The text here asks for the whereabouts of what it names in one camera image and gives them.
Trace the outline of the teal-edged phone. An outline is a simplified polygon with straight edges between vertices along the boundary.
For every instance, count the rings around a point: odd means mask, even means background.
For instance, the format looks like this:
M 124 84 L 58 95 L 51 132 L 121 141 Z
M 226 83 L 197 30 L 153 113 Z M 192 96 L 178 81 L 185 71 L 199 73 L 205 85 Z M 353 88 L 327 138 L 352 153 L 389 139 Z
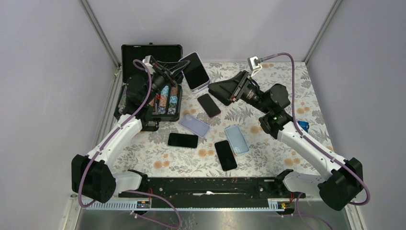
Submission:
M 195 149 L 198 146 L 197 135 L 170 133 L 167 145 L 172 147 Z

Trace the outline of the phone with purple edge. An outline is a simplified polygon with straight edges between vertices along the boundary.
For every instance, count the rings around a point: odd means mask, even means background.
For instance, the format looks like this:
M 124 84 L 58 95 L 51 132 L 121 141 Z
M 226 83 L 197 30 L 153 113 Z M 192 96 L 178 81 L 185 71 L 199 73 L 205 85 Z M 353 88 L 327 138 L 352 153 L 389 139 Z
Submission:
M 206 112 L 209 118 L 216 117 L 221 113 L 221 110 L 213 101 L 209 94 L 204 94 L 197 98 L 198 103 L 201 105 L 203 110 Z

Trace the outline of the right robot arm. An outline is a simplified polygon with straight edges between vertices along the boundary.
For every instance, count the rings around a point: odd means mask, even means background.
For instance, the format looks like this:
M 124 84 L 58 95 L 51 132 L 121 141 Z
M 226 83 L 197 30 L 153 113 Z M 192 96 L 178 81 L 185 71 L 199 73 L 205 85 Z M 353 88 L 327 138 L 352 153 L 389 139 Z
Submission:
M 278 196 L 287 197 L 292 192 L 318 196 L 331 209 L 341 211 L 364 190 L 362 163 L 356 158 L 347 160 L 320 144 L 285 111 L 290 105 L 286 86 L 276 83 L 263 92 L 244 70 L 229 80 L 209 84 L 208 89 L 226 106 L 241 99 L 262 111 L 265 115 L 259 122 L 263 131 L 299 153 L 319 173 L 284 170 L 274 185 Z

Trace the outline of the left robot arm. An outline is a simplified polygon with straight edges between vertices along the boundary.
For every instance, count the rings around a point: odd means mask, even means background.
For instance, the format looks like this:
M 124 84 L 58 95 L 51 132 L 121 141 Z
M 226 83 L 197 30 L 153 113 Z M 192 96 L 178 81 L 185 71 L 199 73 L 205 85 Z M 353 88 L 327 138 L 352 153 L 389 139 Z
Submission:
M 180 73 L 190 61 L 162 62 L 147 56 L 133 60 L 140 72 L 126 80 L 122 98 L 124 108 L 114 128 L 86 155 L 76 155 L 71 162 L 72 190 L 78 194 L 81 207 L 94 202 L 106 203 L 112 196 L 132 192 L 142 197 L 148 183 L 142 173 L 127 170 L 112 173 L 110 168 L 129 141 L 145 127 L 152 115 L 150 102 L 166 86 L 177 86 Z

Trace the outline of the black bare phone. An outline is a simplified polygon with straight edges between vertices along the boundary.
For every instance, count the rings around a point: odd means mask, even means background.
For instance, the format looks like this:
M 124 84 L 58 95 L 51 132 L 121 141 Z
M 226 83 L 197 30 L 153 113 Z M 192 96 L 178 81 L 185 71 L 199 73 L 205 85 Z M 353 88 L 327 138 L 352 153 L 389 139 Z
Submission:
M 223 171 L 226 172 L 237 168 L 237 162 L 227 140 L 216 142 L 214 147 Z

